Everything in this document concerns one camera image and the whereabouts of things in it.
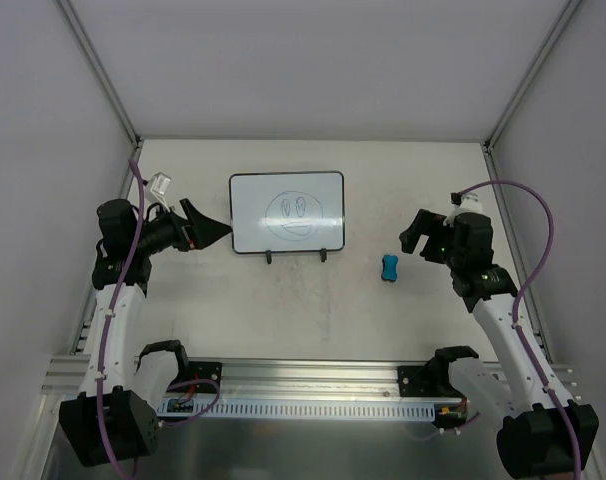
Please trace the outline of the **small black-framed whiteboard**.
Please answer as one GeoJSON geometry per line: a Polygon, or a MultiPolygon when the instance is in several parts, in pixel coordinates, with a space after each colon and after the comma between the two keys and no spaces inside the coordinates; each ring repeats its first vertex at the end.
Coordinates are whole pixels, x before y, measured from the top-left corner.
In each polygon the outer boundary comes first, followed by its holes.
{"type": "Polygon", "coordinates": [[[336,252],[345,247],[342,172],[237,173],[228,186],[235,253],[336,252]]]}

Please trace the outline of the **blue whiteboard eraser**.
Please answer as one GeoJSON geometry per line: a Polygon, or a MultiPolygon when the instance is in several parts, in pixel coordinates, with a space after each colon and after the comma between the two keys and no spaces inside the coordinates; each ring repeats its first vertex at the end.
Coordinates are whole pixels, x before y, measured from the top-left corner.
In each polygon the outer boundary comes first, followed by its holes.
{"type": "Polygon", "coordinates": [[[384,282],[394,283],[398,280],[398,261],[399,258],[396,255],[385,254],[382,257],[381,279],[384,282]]]}

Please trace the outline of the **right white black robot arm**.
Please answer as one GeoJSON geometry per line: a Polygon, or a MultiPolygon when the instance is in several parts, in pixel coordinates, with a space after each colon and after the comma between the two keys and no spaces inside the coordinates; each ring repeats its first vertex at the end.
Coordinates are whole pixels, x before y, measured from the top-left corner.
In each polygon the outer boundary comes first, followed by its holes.
{"type": "Polygon", "coordinates": [[[448,267],[455,293],[482,328],[505,376],[492,376],[471,348],[448,347],[426,365],[432,387],[471,401],[492,425],[499,458],[512,478],[579,478],[599,427],[597,414],[565,387],[521,316],[510,274],[493,261],[490,218],[421,209],[399,236],[403,252],[414,253],[421,237],[427,239],[421,257],[448,267]]]}

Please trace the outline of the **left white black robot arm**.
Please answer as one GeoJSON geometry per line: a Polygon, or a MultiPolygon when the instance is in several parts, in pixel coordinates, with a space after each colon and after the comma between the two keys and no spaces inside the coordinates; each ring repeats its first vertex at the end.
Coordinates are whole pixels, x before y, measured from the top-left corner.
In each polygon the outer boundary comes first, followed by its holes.
{"type": "Polygon", "coordinates": [[[153,219],[140,219],[126,199],[97,209],[102,238],[92,273],[94,344],[77,397],[59,410],[59,424],[85,467],[153,454],[165,393],[191,381],[192,367],[180,341],[160,341],[142,350],[134,345],[152,255],[167,248],[203,250],[232,231],[189,200],[180,205],[182,215],[160,207],[153,219]]]}

